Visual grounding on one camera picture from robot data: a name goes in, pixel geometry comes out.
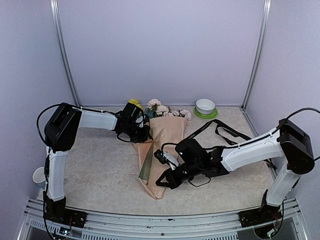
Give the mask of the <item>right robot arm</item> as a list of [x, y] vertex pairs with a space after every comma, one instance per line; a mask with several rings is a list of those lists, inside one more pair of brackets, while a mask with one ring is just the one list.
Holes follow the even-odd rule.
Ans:
[[164, 146], [154, 152], [159, 162], [169, 165], [156, 180], [157, 186], [173, 190], [198, 175], [211, 180], [258, 162], [282, 160], [272, 187], [266, 190], [262, 206], [255, 212], [260, 222], [266, 222], [301, 176], [315, 167], [310, 136], [288, 118], [281, 119], [277, 127], [255, 138], [244, 136], [227, 126], [229, 133], [244, 139], [241, 143], [231, 141], [228, 146], [202, 147], [195, 137], [205, 128], [204, 125], [173, 144], [175, 152], [183, 160], [182, 164], [175, 163], [174, 157], [164, 150]]

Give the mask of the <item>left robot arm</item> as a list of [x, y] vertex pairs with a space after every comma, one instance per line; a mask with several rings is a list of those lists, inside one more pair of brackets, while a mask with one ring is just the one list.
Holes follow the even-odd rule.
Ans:
[[112, 131], [119, 138], [128, 136], [128, 143], [145, 143], [152, 139], [143, 110], [127, 103], [123, 110], [109, 112], [88, 109], [65, 102], [54, 104], [55, 112], [39, 136], [46, 146], [44, 175], [47, 177], [46, 195], [52, 202], [65, 199], [65, 166], [69, 151], [73, 147], [81, 128]]

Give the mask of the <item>blue fake flower stem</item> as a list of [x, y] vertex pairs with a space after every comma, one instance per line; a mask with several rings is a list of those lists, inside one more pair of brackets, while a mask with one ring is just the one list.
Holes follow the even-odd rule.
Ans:
[[153, 109], [150, 109], [150, 108], [146, 108], [144, 110], [144, 115], [146, 116], [146, 118], [148, 120], [152, 119], [152, 118], [156, 118], [158, 116], [157, 113]]

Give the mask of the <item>yellow fake flower stem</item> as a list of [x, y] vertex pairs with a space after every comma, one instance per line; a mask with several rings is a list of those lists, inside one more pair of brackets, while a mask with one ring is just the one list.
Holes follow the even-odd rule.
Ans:
[[136, 107], [140, 108], [143, 110], [143, 107], [140, 105], [140, 102], [136, 98], [131, 98], [128, 103], [135, 105]]

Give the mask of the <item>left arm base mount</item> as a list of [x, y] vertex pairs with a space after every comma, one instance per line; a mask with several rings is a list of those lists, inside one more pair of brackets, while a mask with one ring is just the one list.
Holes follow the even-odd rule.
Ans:
[[44, 211], [44, 217], [46, 220], [81, 229], [85, 226], [87, 215], [88, 214], [84, 211], [69, 208], [64, 208], [60, 212], [53, 212], [52, 210]]

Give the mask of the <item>pink rose stem bunch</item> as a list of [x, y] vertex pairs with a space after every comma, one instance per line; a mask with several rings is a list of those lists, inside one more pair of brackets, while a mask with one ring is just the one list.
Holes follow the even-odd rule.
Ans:
[[187, 109], [178, 109], [178, 110], [174, 110], [171, 107], [168, 107], [168, 116], [169, 117], [181, 117], [181, 118], [185, 118], [188, 121], [192, 120], [192, 113], [187, 110]]

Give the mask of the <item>green pink wrapping paper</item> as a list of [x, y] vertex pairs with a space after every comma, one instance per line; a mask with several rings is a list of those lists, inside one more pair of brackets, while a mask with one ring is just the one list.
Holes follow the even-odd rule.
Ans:
[[139, 174], [138, 179], [144, 190], [155, 200], [160, 200], [165, 192], [165, 187], [157, 186], [156, 181], [162, 173], [171, 167], [161, 164], [154, 157], [156, 150], [161, 149], [164, 143], [179, 143], [184, 139], [187, 119], [178, 116], [155, 117], [149, 120], [152, 139], [144, 143], [134, 143], [138, 153]]

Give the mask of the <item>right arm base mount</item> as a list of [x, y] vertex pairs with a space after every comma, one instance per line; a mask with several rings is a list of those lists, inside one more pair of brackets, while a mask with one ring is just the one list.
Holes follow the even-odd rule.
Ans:
[[264, 205], [258, 208], [240, 211], [238, 216], [241, 227], [246, 228], [281, 219], [283, 214], [279, 206]]

